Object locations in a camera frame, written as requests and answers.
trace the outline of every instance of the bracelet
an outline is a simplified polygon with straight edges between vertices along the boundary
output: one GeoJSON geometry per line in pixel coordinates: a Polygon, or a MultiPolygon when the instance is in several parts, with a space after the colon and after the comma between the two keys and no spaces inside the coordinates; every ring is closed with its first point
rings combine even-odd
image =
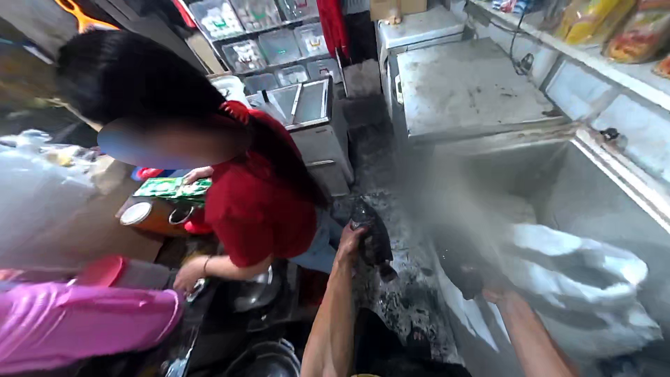
{"type": "Polygon", "coordinates": [[[202,265],[202,273],[207,276],[207,263],[209,263],[209,260],[212,259],[212,256],[207,256],[207,260],[205,261],[205,264],[202,265]]]}

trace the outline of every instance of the electrical cord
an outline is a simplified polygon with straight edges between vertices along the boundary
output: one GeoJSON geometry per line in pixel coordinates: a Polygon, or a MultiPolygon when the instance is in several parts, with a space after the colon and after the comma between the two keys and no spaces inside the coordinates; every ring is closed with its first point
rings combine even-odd
{"type": "Polygon", "coordinates": [[[526,16],[526,10],[528,9],[528,6],[530,6],[530,5],[526,6],[523,9],[523,11],[521,12],[521,16],[519,17],[519,22],[517,24],[516,29],[512,30],[512,29],[508,29],[508,28],[506,28],[502,25],[499,25],[499,24],[493,22],[493,20],[491,20],[490,17],[487,14],[485,14],[483,10],[477,8],[477,5],[475,5],[470,0],[467,0],[467,4],[471,4],[471,6],[470,5],[467,6],[469,9],[476,9],[476,11],[479,12],[479,14],[482,17],[488,18],[489,24],[493,25],[494,27],[496,27],[496,28],[498,28],[498,29],[500,29],[500,30],[502,30],[506,33],[512,34],[512,42],[510,43],[510,46],[509,46],[509,59],[512,61],[512,67],[514,68],[514,71],[517,73],[517,75],[525,76],[527,74],[527,71],[524,68],[522,68],[522,64],[524,64],[524,63],[525,64],[528,64],[528,63],[532,64],[533,55],[527,54],[526,56],[523,57],[523,59],[521,59],[520,62],[518,62],[514,59],[514,56],[512,55],[512,51],[513,51],[513,48],[514,48],[514,41],[517,39],[518,34],[525,34],[527,36],[530,35],[530,33],[521,29],[521,23],[523,22],[523,18],[526,16]]]}
{"type": "Polygon", "coordinates": [[[530,4],[526,5],[526,7],[523,8],[523,11],[521,12],[521,17],[519,18],[519,23],[517,24],[517,29],[514,31],[514,35],[512,36],[512,43],[510,43],[510,45],[509,45],[509,58],[510,58],[510,60],[512,60],[512,66],[514,67],[514,71],[519,76],[525,76],[527,74],[527,71],[525,71],[521,68],[521,62],[517,62],[514,59],[514,56],[512,55],[512,52],[513,52],[513,49],[514,49],[514,40],[517,39],[517,34],[519,33],[519,31],[522,31],[521,30],[521,23],[523,22],[523,16],[526,15],[526,9],[528,9],[529,6],[530,6],[530,4]]]}
{"type": "MultiPolygon", "coordinates": [[[[484,11],[480,10],[479,8],[477,8],[477,5],[475,5],[473,2],[471,2],[471,1],[468,0],[468,3],[472,4],[472,6],[469,7],[469,8],[471,8],[471,9],[476,9],[476,11],[479,12],[479,14],[480,14],[481,16],[483,16],[483,17],[488,17],[487,14],[485,14],[484,11]]],[[[488,22],[489,22],[491,25],[493,25],[494,27],[496,27],[496,28],[498,28],[498,29],[500,29],[500,30],[502,30],[502,31],[504,31],[504,32],[506,32],[506,33],[510,33],[510,34],[513,34],[513,33],[520,33],[520,34],[527,34],[527,35],[530,35],[530,33],[526,32],[526,31],[524,31],[524,30],[520,30],[518,26],[517,26],[517,29],[516,29],[516,30],[512,30],[512,29],[506,28],[505,26],[502,26],[502,25],[500,25],[500,24],[498,24],[498,23],[493,22],[492,19],[489,19],[488,22]]]]}

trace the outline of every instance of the long black hair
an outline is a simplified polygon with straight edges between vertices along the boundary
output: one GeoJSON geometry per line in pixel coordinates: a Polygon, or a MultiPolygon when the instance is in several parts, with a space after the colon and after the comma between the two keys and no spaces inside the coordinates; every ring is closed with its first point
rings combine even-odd
{"type": "Polygon", "coordinates": [[[328,206],[314,177],[280,135],[254,117],[245,126],[221,110],[225,98],[204,74],[161,44],[131,32],[96,30],[75,36],[59,53],[56,84],[84,117],[103,125],[121,118],[173,117],[208,126],[212,114],[222,115],[221,126],[234,122],[237,129],[250,130],[251,149],[270,162],[277,177],[315,205],[328,206]]]}

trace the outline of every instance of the pink plastic bag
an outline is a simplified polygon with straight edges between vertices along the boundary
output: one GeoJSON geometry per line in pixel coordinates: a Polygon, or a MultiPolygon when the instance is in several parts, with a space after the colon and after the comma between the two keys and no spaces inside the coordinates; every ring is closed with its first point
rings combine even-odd
{"type": "Polygon", "coordinates": [[[20,285],[0,292],[0,374],[151,348],[181,314],[172,290],[20,285]]]}

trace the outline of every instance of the woman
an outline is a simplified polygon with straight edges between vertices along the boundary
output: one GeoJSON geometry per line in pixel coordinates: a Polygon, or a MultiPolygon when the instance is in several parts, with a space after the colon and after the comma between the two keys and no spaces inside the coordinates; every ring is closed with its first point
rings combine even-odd
{"type": "Polygon", "coordinates": [[[138,155],[169,155],[182,167],[211,165],[187,178],[212,176],[205,220],[227,255],[191,259],[176,288],[190,290],[207,275],[250,278],[275,258],[330,272],[329,240],[338,240],[342,227],[328,215],[327,198],[291,136],[272,117],[226,102],[185,60],[130,32],[74,37],[60,49],[57,83],[83,117],[130,129],[134,145],[143,146],[138,155]]]}

